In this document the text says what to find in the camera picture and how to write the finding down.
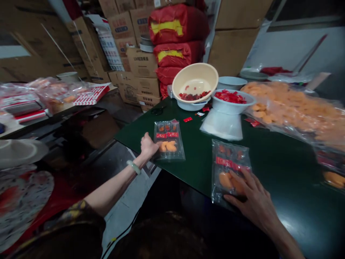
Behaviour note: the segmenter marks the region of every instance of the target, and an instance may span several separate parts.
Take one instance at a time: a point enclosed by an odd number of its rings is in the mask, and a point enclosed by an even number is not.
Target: white bowl
[[[211,100],[211,97],[209,97],[206,101],[203,101],[200,103],[195,103],[195,104],[185,103],[185,102],[181,102],[181,101],[177,100],[177,105],[183,110],[194,112],[194,111],[197,111],[197,110],[204,108],[204,106],[210,100]]]
[[[195,63],[183,68],[172,82],[172,92],[175,98],[184,103],[199,103],[206,101],[218,84],[217,70],[207,63]],[[182,94],[201,94],[209,92],[206,96],[194,101],[185,101],[180,97]]]
[[[252,95],[247,94],[245,92],[236,91],[236,90],[226,89],[230,93],[237,92],[239,95],[243,96],[244,99],[247,101],[246,104],[230,103],[230,102],[223,101],[223,100],[215,97],[216,92],[221,92],[223,90],[224,89],[217,89],[212,94],[212,98],[213,98],[212,107],[216,111],[219,111],[219,112],[225,113],[225,114],[229,114],[229,115],[237,115],[237,114],[241,114],[247,107],[256,104],[256,99]]]
[[[240,90],[242,86],[248,83],[239,77],[220,77],[217,85],[217,89],[232,89]]]

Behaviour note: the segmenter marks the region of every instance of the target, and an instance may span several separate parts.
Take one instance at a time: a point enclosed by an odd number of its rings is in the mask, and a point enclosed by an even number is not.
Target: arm
[[[148,132],[146,132],[145,136],[141,139],[141,153],[136,159],[134,159],[133,163],[136,164],[139,169],[142,169],[156,153],[158,147],[159,143],[154,144],[148,135]],[[86,196],[84,200],[94,211],[104,217],[116,204],[136,176],[137,173],[130,165],[128,165],[120,173]]]
[[[247,201],[242,203],[231,195],[224,195],[224,199],[271,238],[283,259],[304,259],[297,242],[280,222],[270,193],[255,175],[246,170],[242,172],[247,182],[234,172],[230,173],[243,186]]]

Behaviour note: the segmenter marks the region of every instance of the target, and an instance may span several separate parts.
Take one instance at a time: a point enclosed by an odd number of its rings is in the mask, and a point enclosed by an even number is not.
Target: table
[[[164,105],[162,115],[148,111],[114,138],[140,153],[140,139],[145,132],[153,137],[155,121],[177,119],[186,161],[155,164],[210,197],[211,145],[213,138],[219,138],[199,130],[204,116],[180,109],[175,99],[166,98],[156,107]],[[187,117],[193,120],[183,122]],[[317,164],[311,146],[277,132],[253,128],[244,118],[243,140],[233,143],[250,148],[253,173],[271,193],[280,220],[298,241],[304,255],[309,259],[343,256],[345,196],[320,184],[322,167]]]

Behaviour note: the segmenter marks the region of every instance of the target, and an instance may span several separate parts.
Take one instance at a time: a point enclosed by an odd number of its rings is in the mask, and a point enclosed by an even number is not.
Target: window
[[[267,16],[271,27],[284,29],[340,26],[344,6],[344,0],[275,0]]]

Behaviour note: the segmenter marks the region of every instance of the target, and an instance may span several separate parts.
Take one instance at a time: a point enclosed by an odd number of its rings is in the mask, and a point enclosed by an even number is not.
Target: cardboard box
[[[79,17],[66,24],[94,83],[109,83],[110,67],[98,35],[89,18]]]
[[[127,57],[127,43],[131,46],[137,46],[137,41],[134,37],[115,40],[115,44],[121,58]]]
[[[137,94],[137,99],[140,105],[147,105],[147,103],[149,104],[158,104],[161,101],[161,97],[155,97],[152,95],[141,95],[141,94]]]
[[[119,14],[118,7],[116,6],[115,0],[98,0],[102,8],[105,18],[112,17]]]
[[[270,8],[272,1],[222,1],[219,8],[216,30],[258,28]]]
[[[72,64],[83,62],[65,24],[47,0],[4,1],[0,17],[0,27],[8,32],[13,44],[21,45],[31,56],[2,60],[2,68],[7,72],[1,73],[1,81],[9,77],[27,81],[33,75],[55,76],[74,71],[65,56]],[[89,78],[83,64],[78,65],[76,71],[79,76]]]
[[[116,4],[118,6],[119,13],[135,9],[134,0],[116,0]]]
[[[108,22],[114,39],[135,37],[129,12],[112,16],[108,18]]]
[[[160,97],[159,83],[156,78],[135,77],[138,84],[138,94]]]
[[[122,60],[122,65],[125,71],[131,72],[128,58],[121,58],[121,60]]]
[[[153,53],[143,52],[139,48],[128,48],[127,56],[135,77],[157,78],[155,70],[158,65]]]
[[[130,16],[133,22],[134,34],[137,39],[140,38],[142,35],[150,34],[150,31],[148,29],[148,18],[150,17],[150,14],[153,10],[154,7],[146,7],[130,11]]]
[[[174,5],[174,4],[188,4],[191,6],[195,6],[195,0],[155,0],[154,5],[155,8],[161,8],[167,5]]]
[[[132,72],[116,72],[120,95],[124,103],[139,105],[137,101],[138,83]]]
[[[111,71],[108,73],[108,75],[109,75],[110,81],[113,84],[113,86],[119,87],[120,86],[120,80],[118,78],[118,71]]]
[[[147,112],[155,106],[155,104],[152,104],[152,103],[145,103],[145,102],[141,102],[141,103],[145,104],[145,105],[140,105],[143,112]]]
[[[135,6],[137,8],[143,8],[147,6],[155,6],[154,0],[135,0]]]
[[[216,31],[208,63],[219,76],[237,76],[259,32],[257,29]]]

